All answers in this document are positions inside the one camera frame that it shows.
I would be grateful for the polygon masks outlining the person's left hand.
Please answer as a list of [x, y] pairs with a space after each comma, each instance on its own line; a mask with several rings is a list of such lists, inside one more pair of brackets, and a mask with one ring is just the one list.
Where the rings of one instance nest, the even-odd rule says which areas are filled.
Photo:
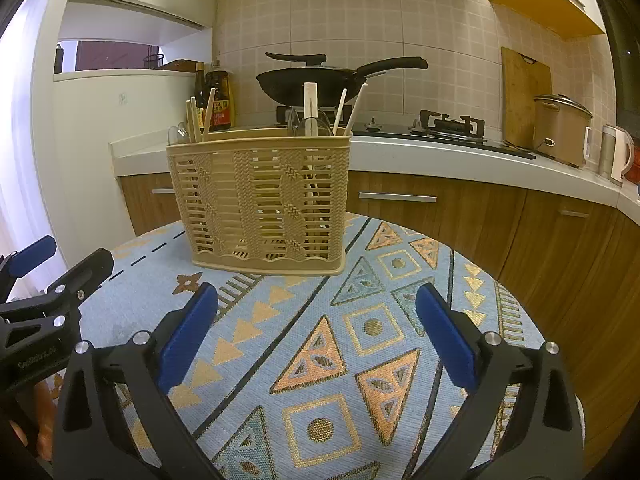
[[56, 402], [49, 384], [42, 380], [23, 389], [15, 397], [16, 412], [10, 424], [29, 451], [45, 462], [53, 457]]

